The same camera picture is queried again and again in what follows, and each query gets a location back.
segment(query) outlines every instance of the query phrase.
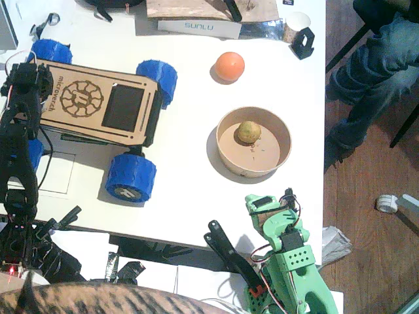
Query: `blue 3d-printed tire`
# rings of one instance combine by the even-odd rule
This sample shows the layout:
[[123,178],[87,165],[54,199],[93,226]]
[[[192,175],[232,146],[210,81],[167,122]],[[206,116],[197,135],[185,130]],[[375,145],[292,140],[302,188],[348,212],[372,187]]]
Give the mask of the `blue 3d-printed tire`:
[[175,93],[177,73],[176,70],[166,62],[147,60],[137,66],[137,75],[148,77],[159,83],[163,93],[162,108],[166,109],[173,100]]
[[112,160],[106,191],[124,201],[142,203],[151,197],[156,166],[144,157],[122,154]]
[[39,39],[35,41],[32,45],[32,51],[36,53],[39,59],[48,61],[71,64],[71,59],[73,58],[69,46],[51,39]]
[[41,161],[43,153],[44,145],[40,140],[34,139],[32,141],[29,141],[29,159],[31,160],[35,172],[38,169],[39,162]]

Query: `paper cup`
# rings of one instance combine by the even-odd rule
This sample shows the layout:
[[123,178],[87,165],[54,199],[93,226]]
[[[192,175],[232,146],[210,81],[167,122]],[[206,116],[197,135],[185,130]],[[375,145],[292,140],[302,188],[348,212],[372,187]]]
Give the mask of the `paper cup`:
[[289,44],[293,43],[297,33],[306,27],[310,27],[311,23],[312,22],[307,14],[302,12],[291,13],[285,19],[282,40]]

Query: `white box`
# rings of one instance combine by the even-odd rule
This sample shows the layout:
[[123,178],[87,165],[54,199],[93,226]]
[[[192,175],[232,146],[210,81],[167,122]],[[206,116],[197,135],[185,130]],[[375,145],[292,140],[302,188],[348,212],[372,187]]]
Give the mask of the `white box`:
[[158,21],[159,31],[174,31],[192,35],[203,35],[237,39],[242,25],[229,21],[217,20],[161,20]]

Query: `cable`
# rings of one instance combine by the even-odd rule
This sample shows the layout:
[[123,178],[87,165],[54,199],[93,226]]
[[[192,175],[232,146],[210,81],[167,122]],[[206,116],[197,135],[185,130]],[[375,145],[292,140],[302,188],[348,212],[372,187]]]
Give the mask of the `cable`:
[[266,280],[266,278],[263,275],[262,269],[260,270],[259,274],[261,275],[261,278],[265,284],[265,286],[268,288],[268,292],[270,294],[270,296],[272,297],[273,301],[276,303],[276,305],[281,309],[281,311],[284,312],[284,314],[288,314],[288,312],[282,307],[281,303],[278,301],[278,299],[276,298],[275,294],[271,291],[269,285],[268,285],[268,281]]
[[261,311],[261,314],[263,314],[267,309],[269,309],[269,307],[271,306],[271,305],[276,305],[275,303],[269,303],[269,304],[267,304],[267,305],[265,305],[265,307],[262,309],[262,311]]
[[250,259],[251,259],[251,261],[253,262],[253,263],[255,263],[255,264],[262,264],[262,263],[265,263],[271,256],[272,256],[272,254],[271,255],[269,255],[268,257],[266,257],[266,258],[262,258],[262,259],[260,259],[260,260],[254,260],[253,259],[253,257],[255,256],[255,254],[256,254],[256,252],[259,252],[260,250],[263,250],[263,249],[265,249],[265,248],[267,248],[268,246],[270,246],[270,244],[268,243],[268,244],[265,244],[265,245],[263,245],[262,247],[259,247],[258,249],[255,249],[251,254],[250,254]]
[[12,95],[12,89],[13,89],[13,85],[10,85],[9,92],[7,93],[7,99],[6,99],[5,107],[3,108],[3,110],[1,111],[1,114],[0,114],[0,121],[1,121],[5,111],[7,110],[7,107],[9,106],[10,97]]
[[[295,283],[294,283],[293,273],[292,273],[291,271],[289,271],[289,272],[288,272],[288,275],[289,275],[289,280],[291,281],[291,286],[293,286],[294,294],[295,294],[295,296],[297,296],[297,297],[298,297],[298,294],[297,294],[297,288],[295,288]],[[296,313],[298,313],[298,312],[299,312],[299,306],[300,306],[299,301],[300,301],[300,300],[298,300],[298,302],[297,302],[297,310],[296,310]]]
[[36,54],[36,53],[34,53],[34,51],[33,51],[33,50],[30,50],[30,49],[21,50],[21,51],[19,51],[19,52],[15,53],[15,54],[11,55],[11,56],[10,56],[10,57],[6,60],[6,63],[5,63],[5,72],[6,72],[6,75],[7,75],[7,76],[9,76],[9,71],[7,71],[7,63],[10,61],[10,59],[11,59],[11,58],[13,58],[13,57],[15,57],[15,56],[17,56],[18,54],[21,54],[21,53],[23,53],[23,52],[29,52],[29,53],[32,53],[32,54],[33,54],[33,59],[34,59],[35,63],[37,63],[37,54]]
[[41,126],[39,126],[39,129],[41,130],[42,134],[45,136],[46,141],[48,141],[48,144],[50,145],[50,159],[48,159],[48,163],[46,164],[45,173],[44,173],[44,176],[43,176],[43,178],[41,180],[41,183],[39,183],[39,185],[38,185],[38,190],[41,188],[42,184],[45,181],[46,174],[48,173],[48,169],[50,168],[50,164],[51,164],[51,160],[52,160],[52,155],[54,154],[54,147],[52,146],[52,142],[51,142],[50,138],[48,137],[48,135],[46,134],[46,132],[44,131],[44,129],[42,129]]
[[234,314],[251,314],[251,313],[245,311],[244,309],[238,307],[237,305],[231,304],[230,302],[224,301],[222,299],[210,298],[210,299],[201,300],[201,302],[208,302],[208,301],[218,302],[220,304],[223,304],[226,308],[233,311]]
[[294,222],[293,227],[295,227],[295,226],[299,223],[299,221],[300,221],[300,217],[301,217],[301,205],[300,205],[299,201],[297,201],[297,198],[294,198],[294,200],[295,200],[295,202],[299,205],[299,217],[298,217],[298,219]]

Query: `black bag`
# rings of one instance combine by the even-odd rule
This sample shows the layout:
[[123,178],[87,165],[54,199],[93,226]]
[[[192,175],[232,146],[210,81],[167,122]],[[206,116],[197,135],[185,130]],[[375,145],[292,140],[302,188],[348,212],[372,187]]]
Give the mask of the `black bag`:
[[130,7],[139,5],[143,0],[85,0],[89,5],[98,6],[103,8],[124,8],[128,3]]
[[125,8],[127,4],[130,7],[139,5],[144,0],[85,0],[89,5],[94,5],[100,15],[108,22],[112,22],[112,17],[106,12],[105,8]]

